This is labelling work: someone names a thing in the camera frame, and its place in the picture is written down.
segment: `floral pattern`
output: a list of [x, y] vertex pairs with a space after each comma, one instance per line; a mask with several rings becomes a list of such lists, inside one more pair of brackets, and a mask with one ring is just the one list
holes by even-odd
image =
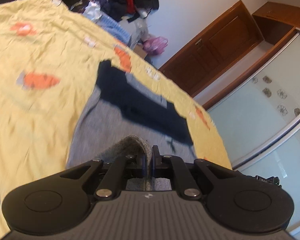
[[31, 23], [17, 22], [10, 30], [17, 31], [18, 36], [35, 35], [37, 33]]
[[272, 79], [270, 79], [268, 76], [264, 76], [262, 79], [267, 84], [270, 84], [272, 82]]
[[89, 37], [85, 37], [84, 40], [83, 40], [90, 48], [94, 48], [96, 46], [96, 42], [89, 38]]
[[114, 48], [115, 53], [120, 58], [120, 66], [123, 71], [130, 73], [131, 72], [131, 57], [119, 46]]
[[288, 113], [288, 110], [283, 105], [278, 105], [277, 109], [279, 110], [282, 116], [285, 116]]
[[299, 114], [300, 114], [300, 108], [295, 108], [294, 109], [294, 114], [295, 114], [295, 116], [298, 116]]
[[197, 107], [196, 105], [194, 107], [195, 107], [195, 111], [196, 111], [198, 117], [202, 120], [202, 122], [205, 124], [205, 126], [210, 130], [208, 122], [205, 120], [204, 115], [203, 115], [202, 111], [200, 110], [200, 108]]
[[146, 68], [146, 73], [150, 78], [152, 78], [155, 81], [159, 81], [161, 78], [160, 75], [156, 71], [154, 71], [151, 67]]
[[277, 95], [281, 98], [281, 99], [286, 99], [287, 98], [287, 94], [286, 94], [286, 92], [284, 92], [282, 89], [279, 89], [278, 91], [277, 91]]
[[252, 83], [253, 84], [256, 84], [258, 81], [259, 81], [259, 79], [257, 77], [253, 77], [252, 78]]
[[22, 72], [17, 79], [17, 84], [22, 85], [22, 87], [26, 89], [47, 89], [59, 83], [60, 79], [53, 75], [34, 72]]
[[265, 88], [262, 90], [262, 92], [269, 98], [272, 95], [272, 92], [270, 89]]

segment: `yellow bedsheet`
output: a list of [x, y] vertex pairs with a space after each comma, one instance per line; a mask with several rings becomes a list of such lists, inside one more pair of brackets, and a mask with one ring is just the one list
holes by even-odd
[[[15, 187], [64, 170], [99, 62], [126, 67], [118, 44], [131, 73], [187, 119], [197, 156], [231, 168], [209, 115], [172, 81], [59, 0], [18, 0], [0, 5], [1, 202]], [[8, 231], [0, 208], [0, 238]]]

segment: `black plastic part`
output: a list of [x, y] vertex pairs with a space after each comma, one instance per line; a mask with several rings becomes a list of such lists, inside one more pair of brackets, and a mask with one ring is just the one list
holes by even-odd
[[[172, 188], [186, 200], [198, 200], [201, 198], [201, 190], [191, 175], [188, 167], [184, 163], [183, 159], [177, 156], [163, 156], [162, 161], [172, 165], [173, 175], [170, 178]], [[197, 196], [188, 196], [184, 192], [187, 189], [198, 190]]]
[[100, 197], [95, 193], [94, 197], [98, 200], [111, 200], [116, 198], [126, 185], [126, 179], [124, 178], [126, 165], [135, 160], [136, 156], [133, 156], [132, 158], [124, 156], [117, 157], [96, 189], [96, 192], [100, 189], [109, 189], [112, 194], [108, 197]]
[[195, 160], [194, 164], [213, 185], [206, 208], [219, 223], [254, 234], [286, 229], [294, 204], [280, 187], [220, 169], [208, 161]]
[[[89, 161], [23, 185], [5, 197], [3, 215], [11, 230], [27, 235], [66, 231], [84, 221], [98, 202], [118, 200], [128, 179], [146, 177], [146, 163], [142, 154], [106, 164]], [[215, 222], [231, 231], [273, 233], [285, 229], [292, 217], [293, 201], [277, 177], [253, 178], [202, 159], [184, 163], [180, 157], [161, 156], [157, 146], [151, 165], [151, 177], [170, 179], [173, 192], [183, 201], [196, 200], [190, 202], [204, 207]], [[111, 195], [97, 196], [99, 189], [109, 189]], [[187, 189], [198, 194], [189, 196]], [[151, 197], [153, 192], [141, 195], [142, 200]]]
[[82, 186], [102, 164], [89, 161], [14, 189], [2, 202], [8, 226], [30, 235], [50, 235], [77, 225], [91, 207]]

